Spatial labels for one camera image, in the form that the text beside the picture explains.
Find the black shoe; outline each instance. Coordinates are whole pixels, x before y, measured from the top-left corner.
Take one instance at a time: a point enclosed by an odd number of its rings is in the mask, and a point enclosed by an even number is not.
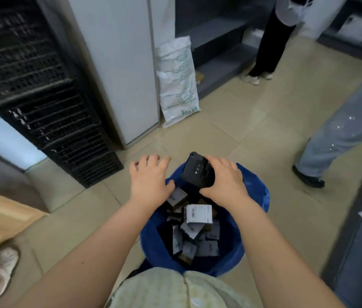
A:
[[[312,177],[302,174],[295,165],[292,165],[292,171],[296,176],[307,186],[312,188],[323,188],[325,186],[325,181],[319,179],[318,177]]]

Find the black plastic crate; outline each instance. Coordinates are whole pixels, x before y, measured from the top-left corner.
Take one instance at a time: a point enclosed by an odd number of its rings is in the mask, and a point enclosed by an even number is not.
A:
[[[43,150],[74,170],[95,158],[111,153],[111,143],[101,128],[95,128],[70,137]]]
[[[7,102],[0,116],[40,149],[100,124],[74,82]]]
[[[123,165],[115,152],[105,155],[93,163],[81,167],[71,173],[71,176],[88,188],[99,181],[123,169]]]
[[[0,0],[0,100],[71,78],[34,0]]]
[[[31,93],[67,79],[64,65],[55,53],[5,65],[0,67],[0,100]]]

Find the left hand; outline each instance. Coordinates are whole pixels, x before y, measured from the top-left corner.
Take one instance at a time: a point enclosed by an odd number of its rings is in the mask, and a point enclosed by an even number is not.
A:
[[[175,188],[173,180],[165,185],[165,172],[171,157],[166,156],[159,163],[158,160],[157,154],[143,155],[138,162],[130,164],[130,202],[152,211],[163,204]]]

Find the white slipper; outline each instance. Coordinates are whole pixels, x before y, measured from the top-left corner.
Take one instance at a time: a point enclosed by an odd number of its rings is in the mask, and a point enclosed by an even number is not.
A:
[[[0,251],[0,276],[4,279],[0,296],[7,290],[14,269],[20,260],[20,252],[15,248],[5,248]]]

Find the barcode scanner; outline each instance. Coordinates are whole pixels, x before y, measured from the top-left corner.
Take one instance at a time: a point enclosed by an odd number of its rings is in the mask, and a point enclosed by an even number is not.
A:
[[[209,161],[196,152],[189,154],[180,177],[199,189],[210,187],[215,182],[215,172]]]

